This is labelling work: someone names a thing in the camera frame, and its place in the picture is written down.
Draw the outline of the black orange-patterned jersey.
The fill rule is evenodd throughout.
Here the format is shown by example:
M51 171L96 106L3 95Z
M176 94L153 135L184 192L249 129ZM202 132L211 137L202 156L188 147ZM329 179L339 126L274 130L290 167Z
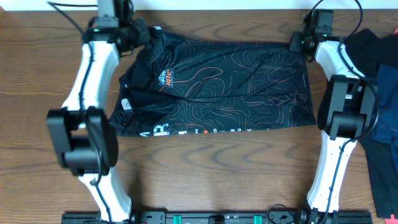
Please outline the black orange-patterned jersey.
M193 40L153 28L119 83L109 119L119 136L316 123L305 59L286 43Z

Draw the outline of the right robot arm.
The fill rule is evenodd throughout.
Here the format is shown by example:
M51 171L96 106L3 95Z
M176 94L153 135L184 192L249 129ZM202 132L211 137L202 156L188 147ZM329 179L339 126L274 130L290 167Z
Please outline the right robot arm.
M371 223L370 212L339 209L340 190L350 155L360 138L375 127L377 83L366 78L346 53L344 39L333 35L333 11L313 8L305 28L294 32L290 51L321 66L328 83L317 113L322 148L315 179L307 194L308 209L300 209L295 223Z

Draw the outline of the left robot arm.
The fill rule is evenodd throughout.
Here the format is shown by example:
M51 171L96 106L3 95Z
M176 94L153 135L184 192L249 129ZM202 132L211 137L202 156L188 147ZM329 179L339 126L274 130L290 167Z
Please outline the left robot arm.
M99 211L67 212L62 223L140 223L116 168L119 144L104 109L111 78L121 57L149 39L134 21L131 1L98 1L98 14L81 34L81 64L67 99L49 110L47 126L58 162L88 188Z

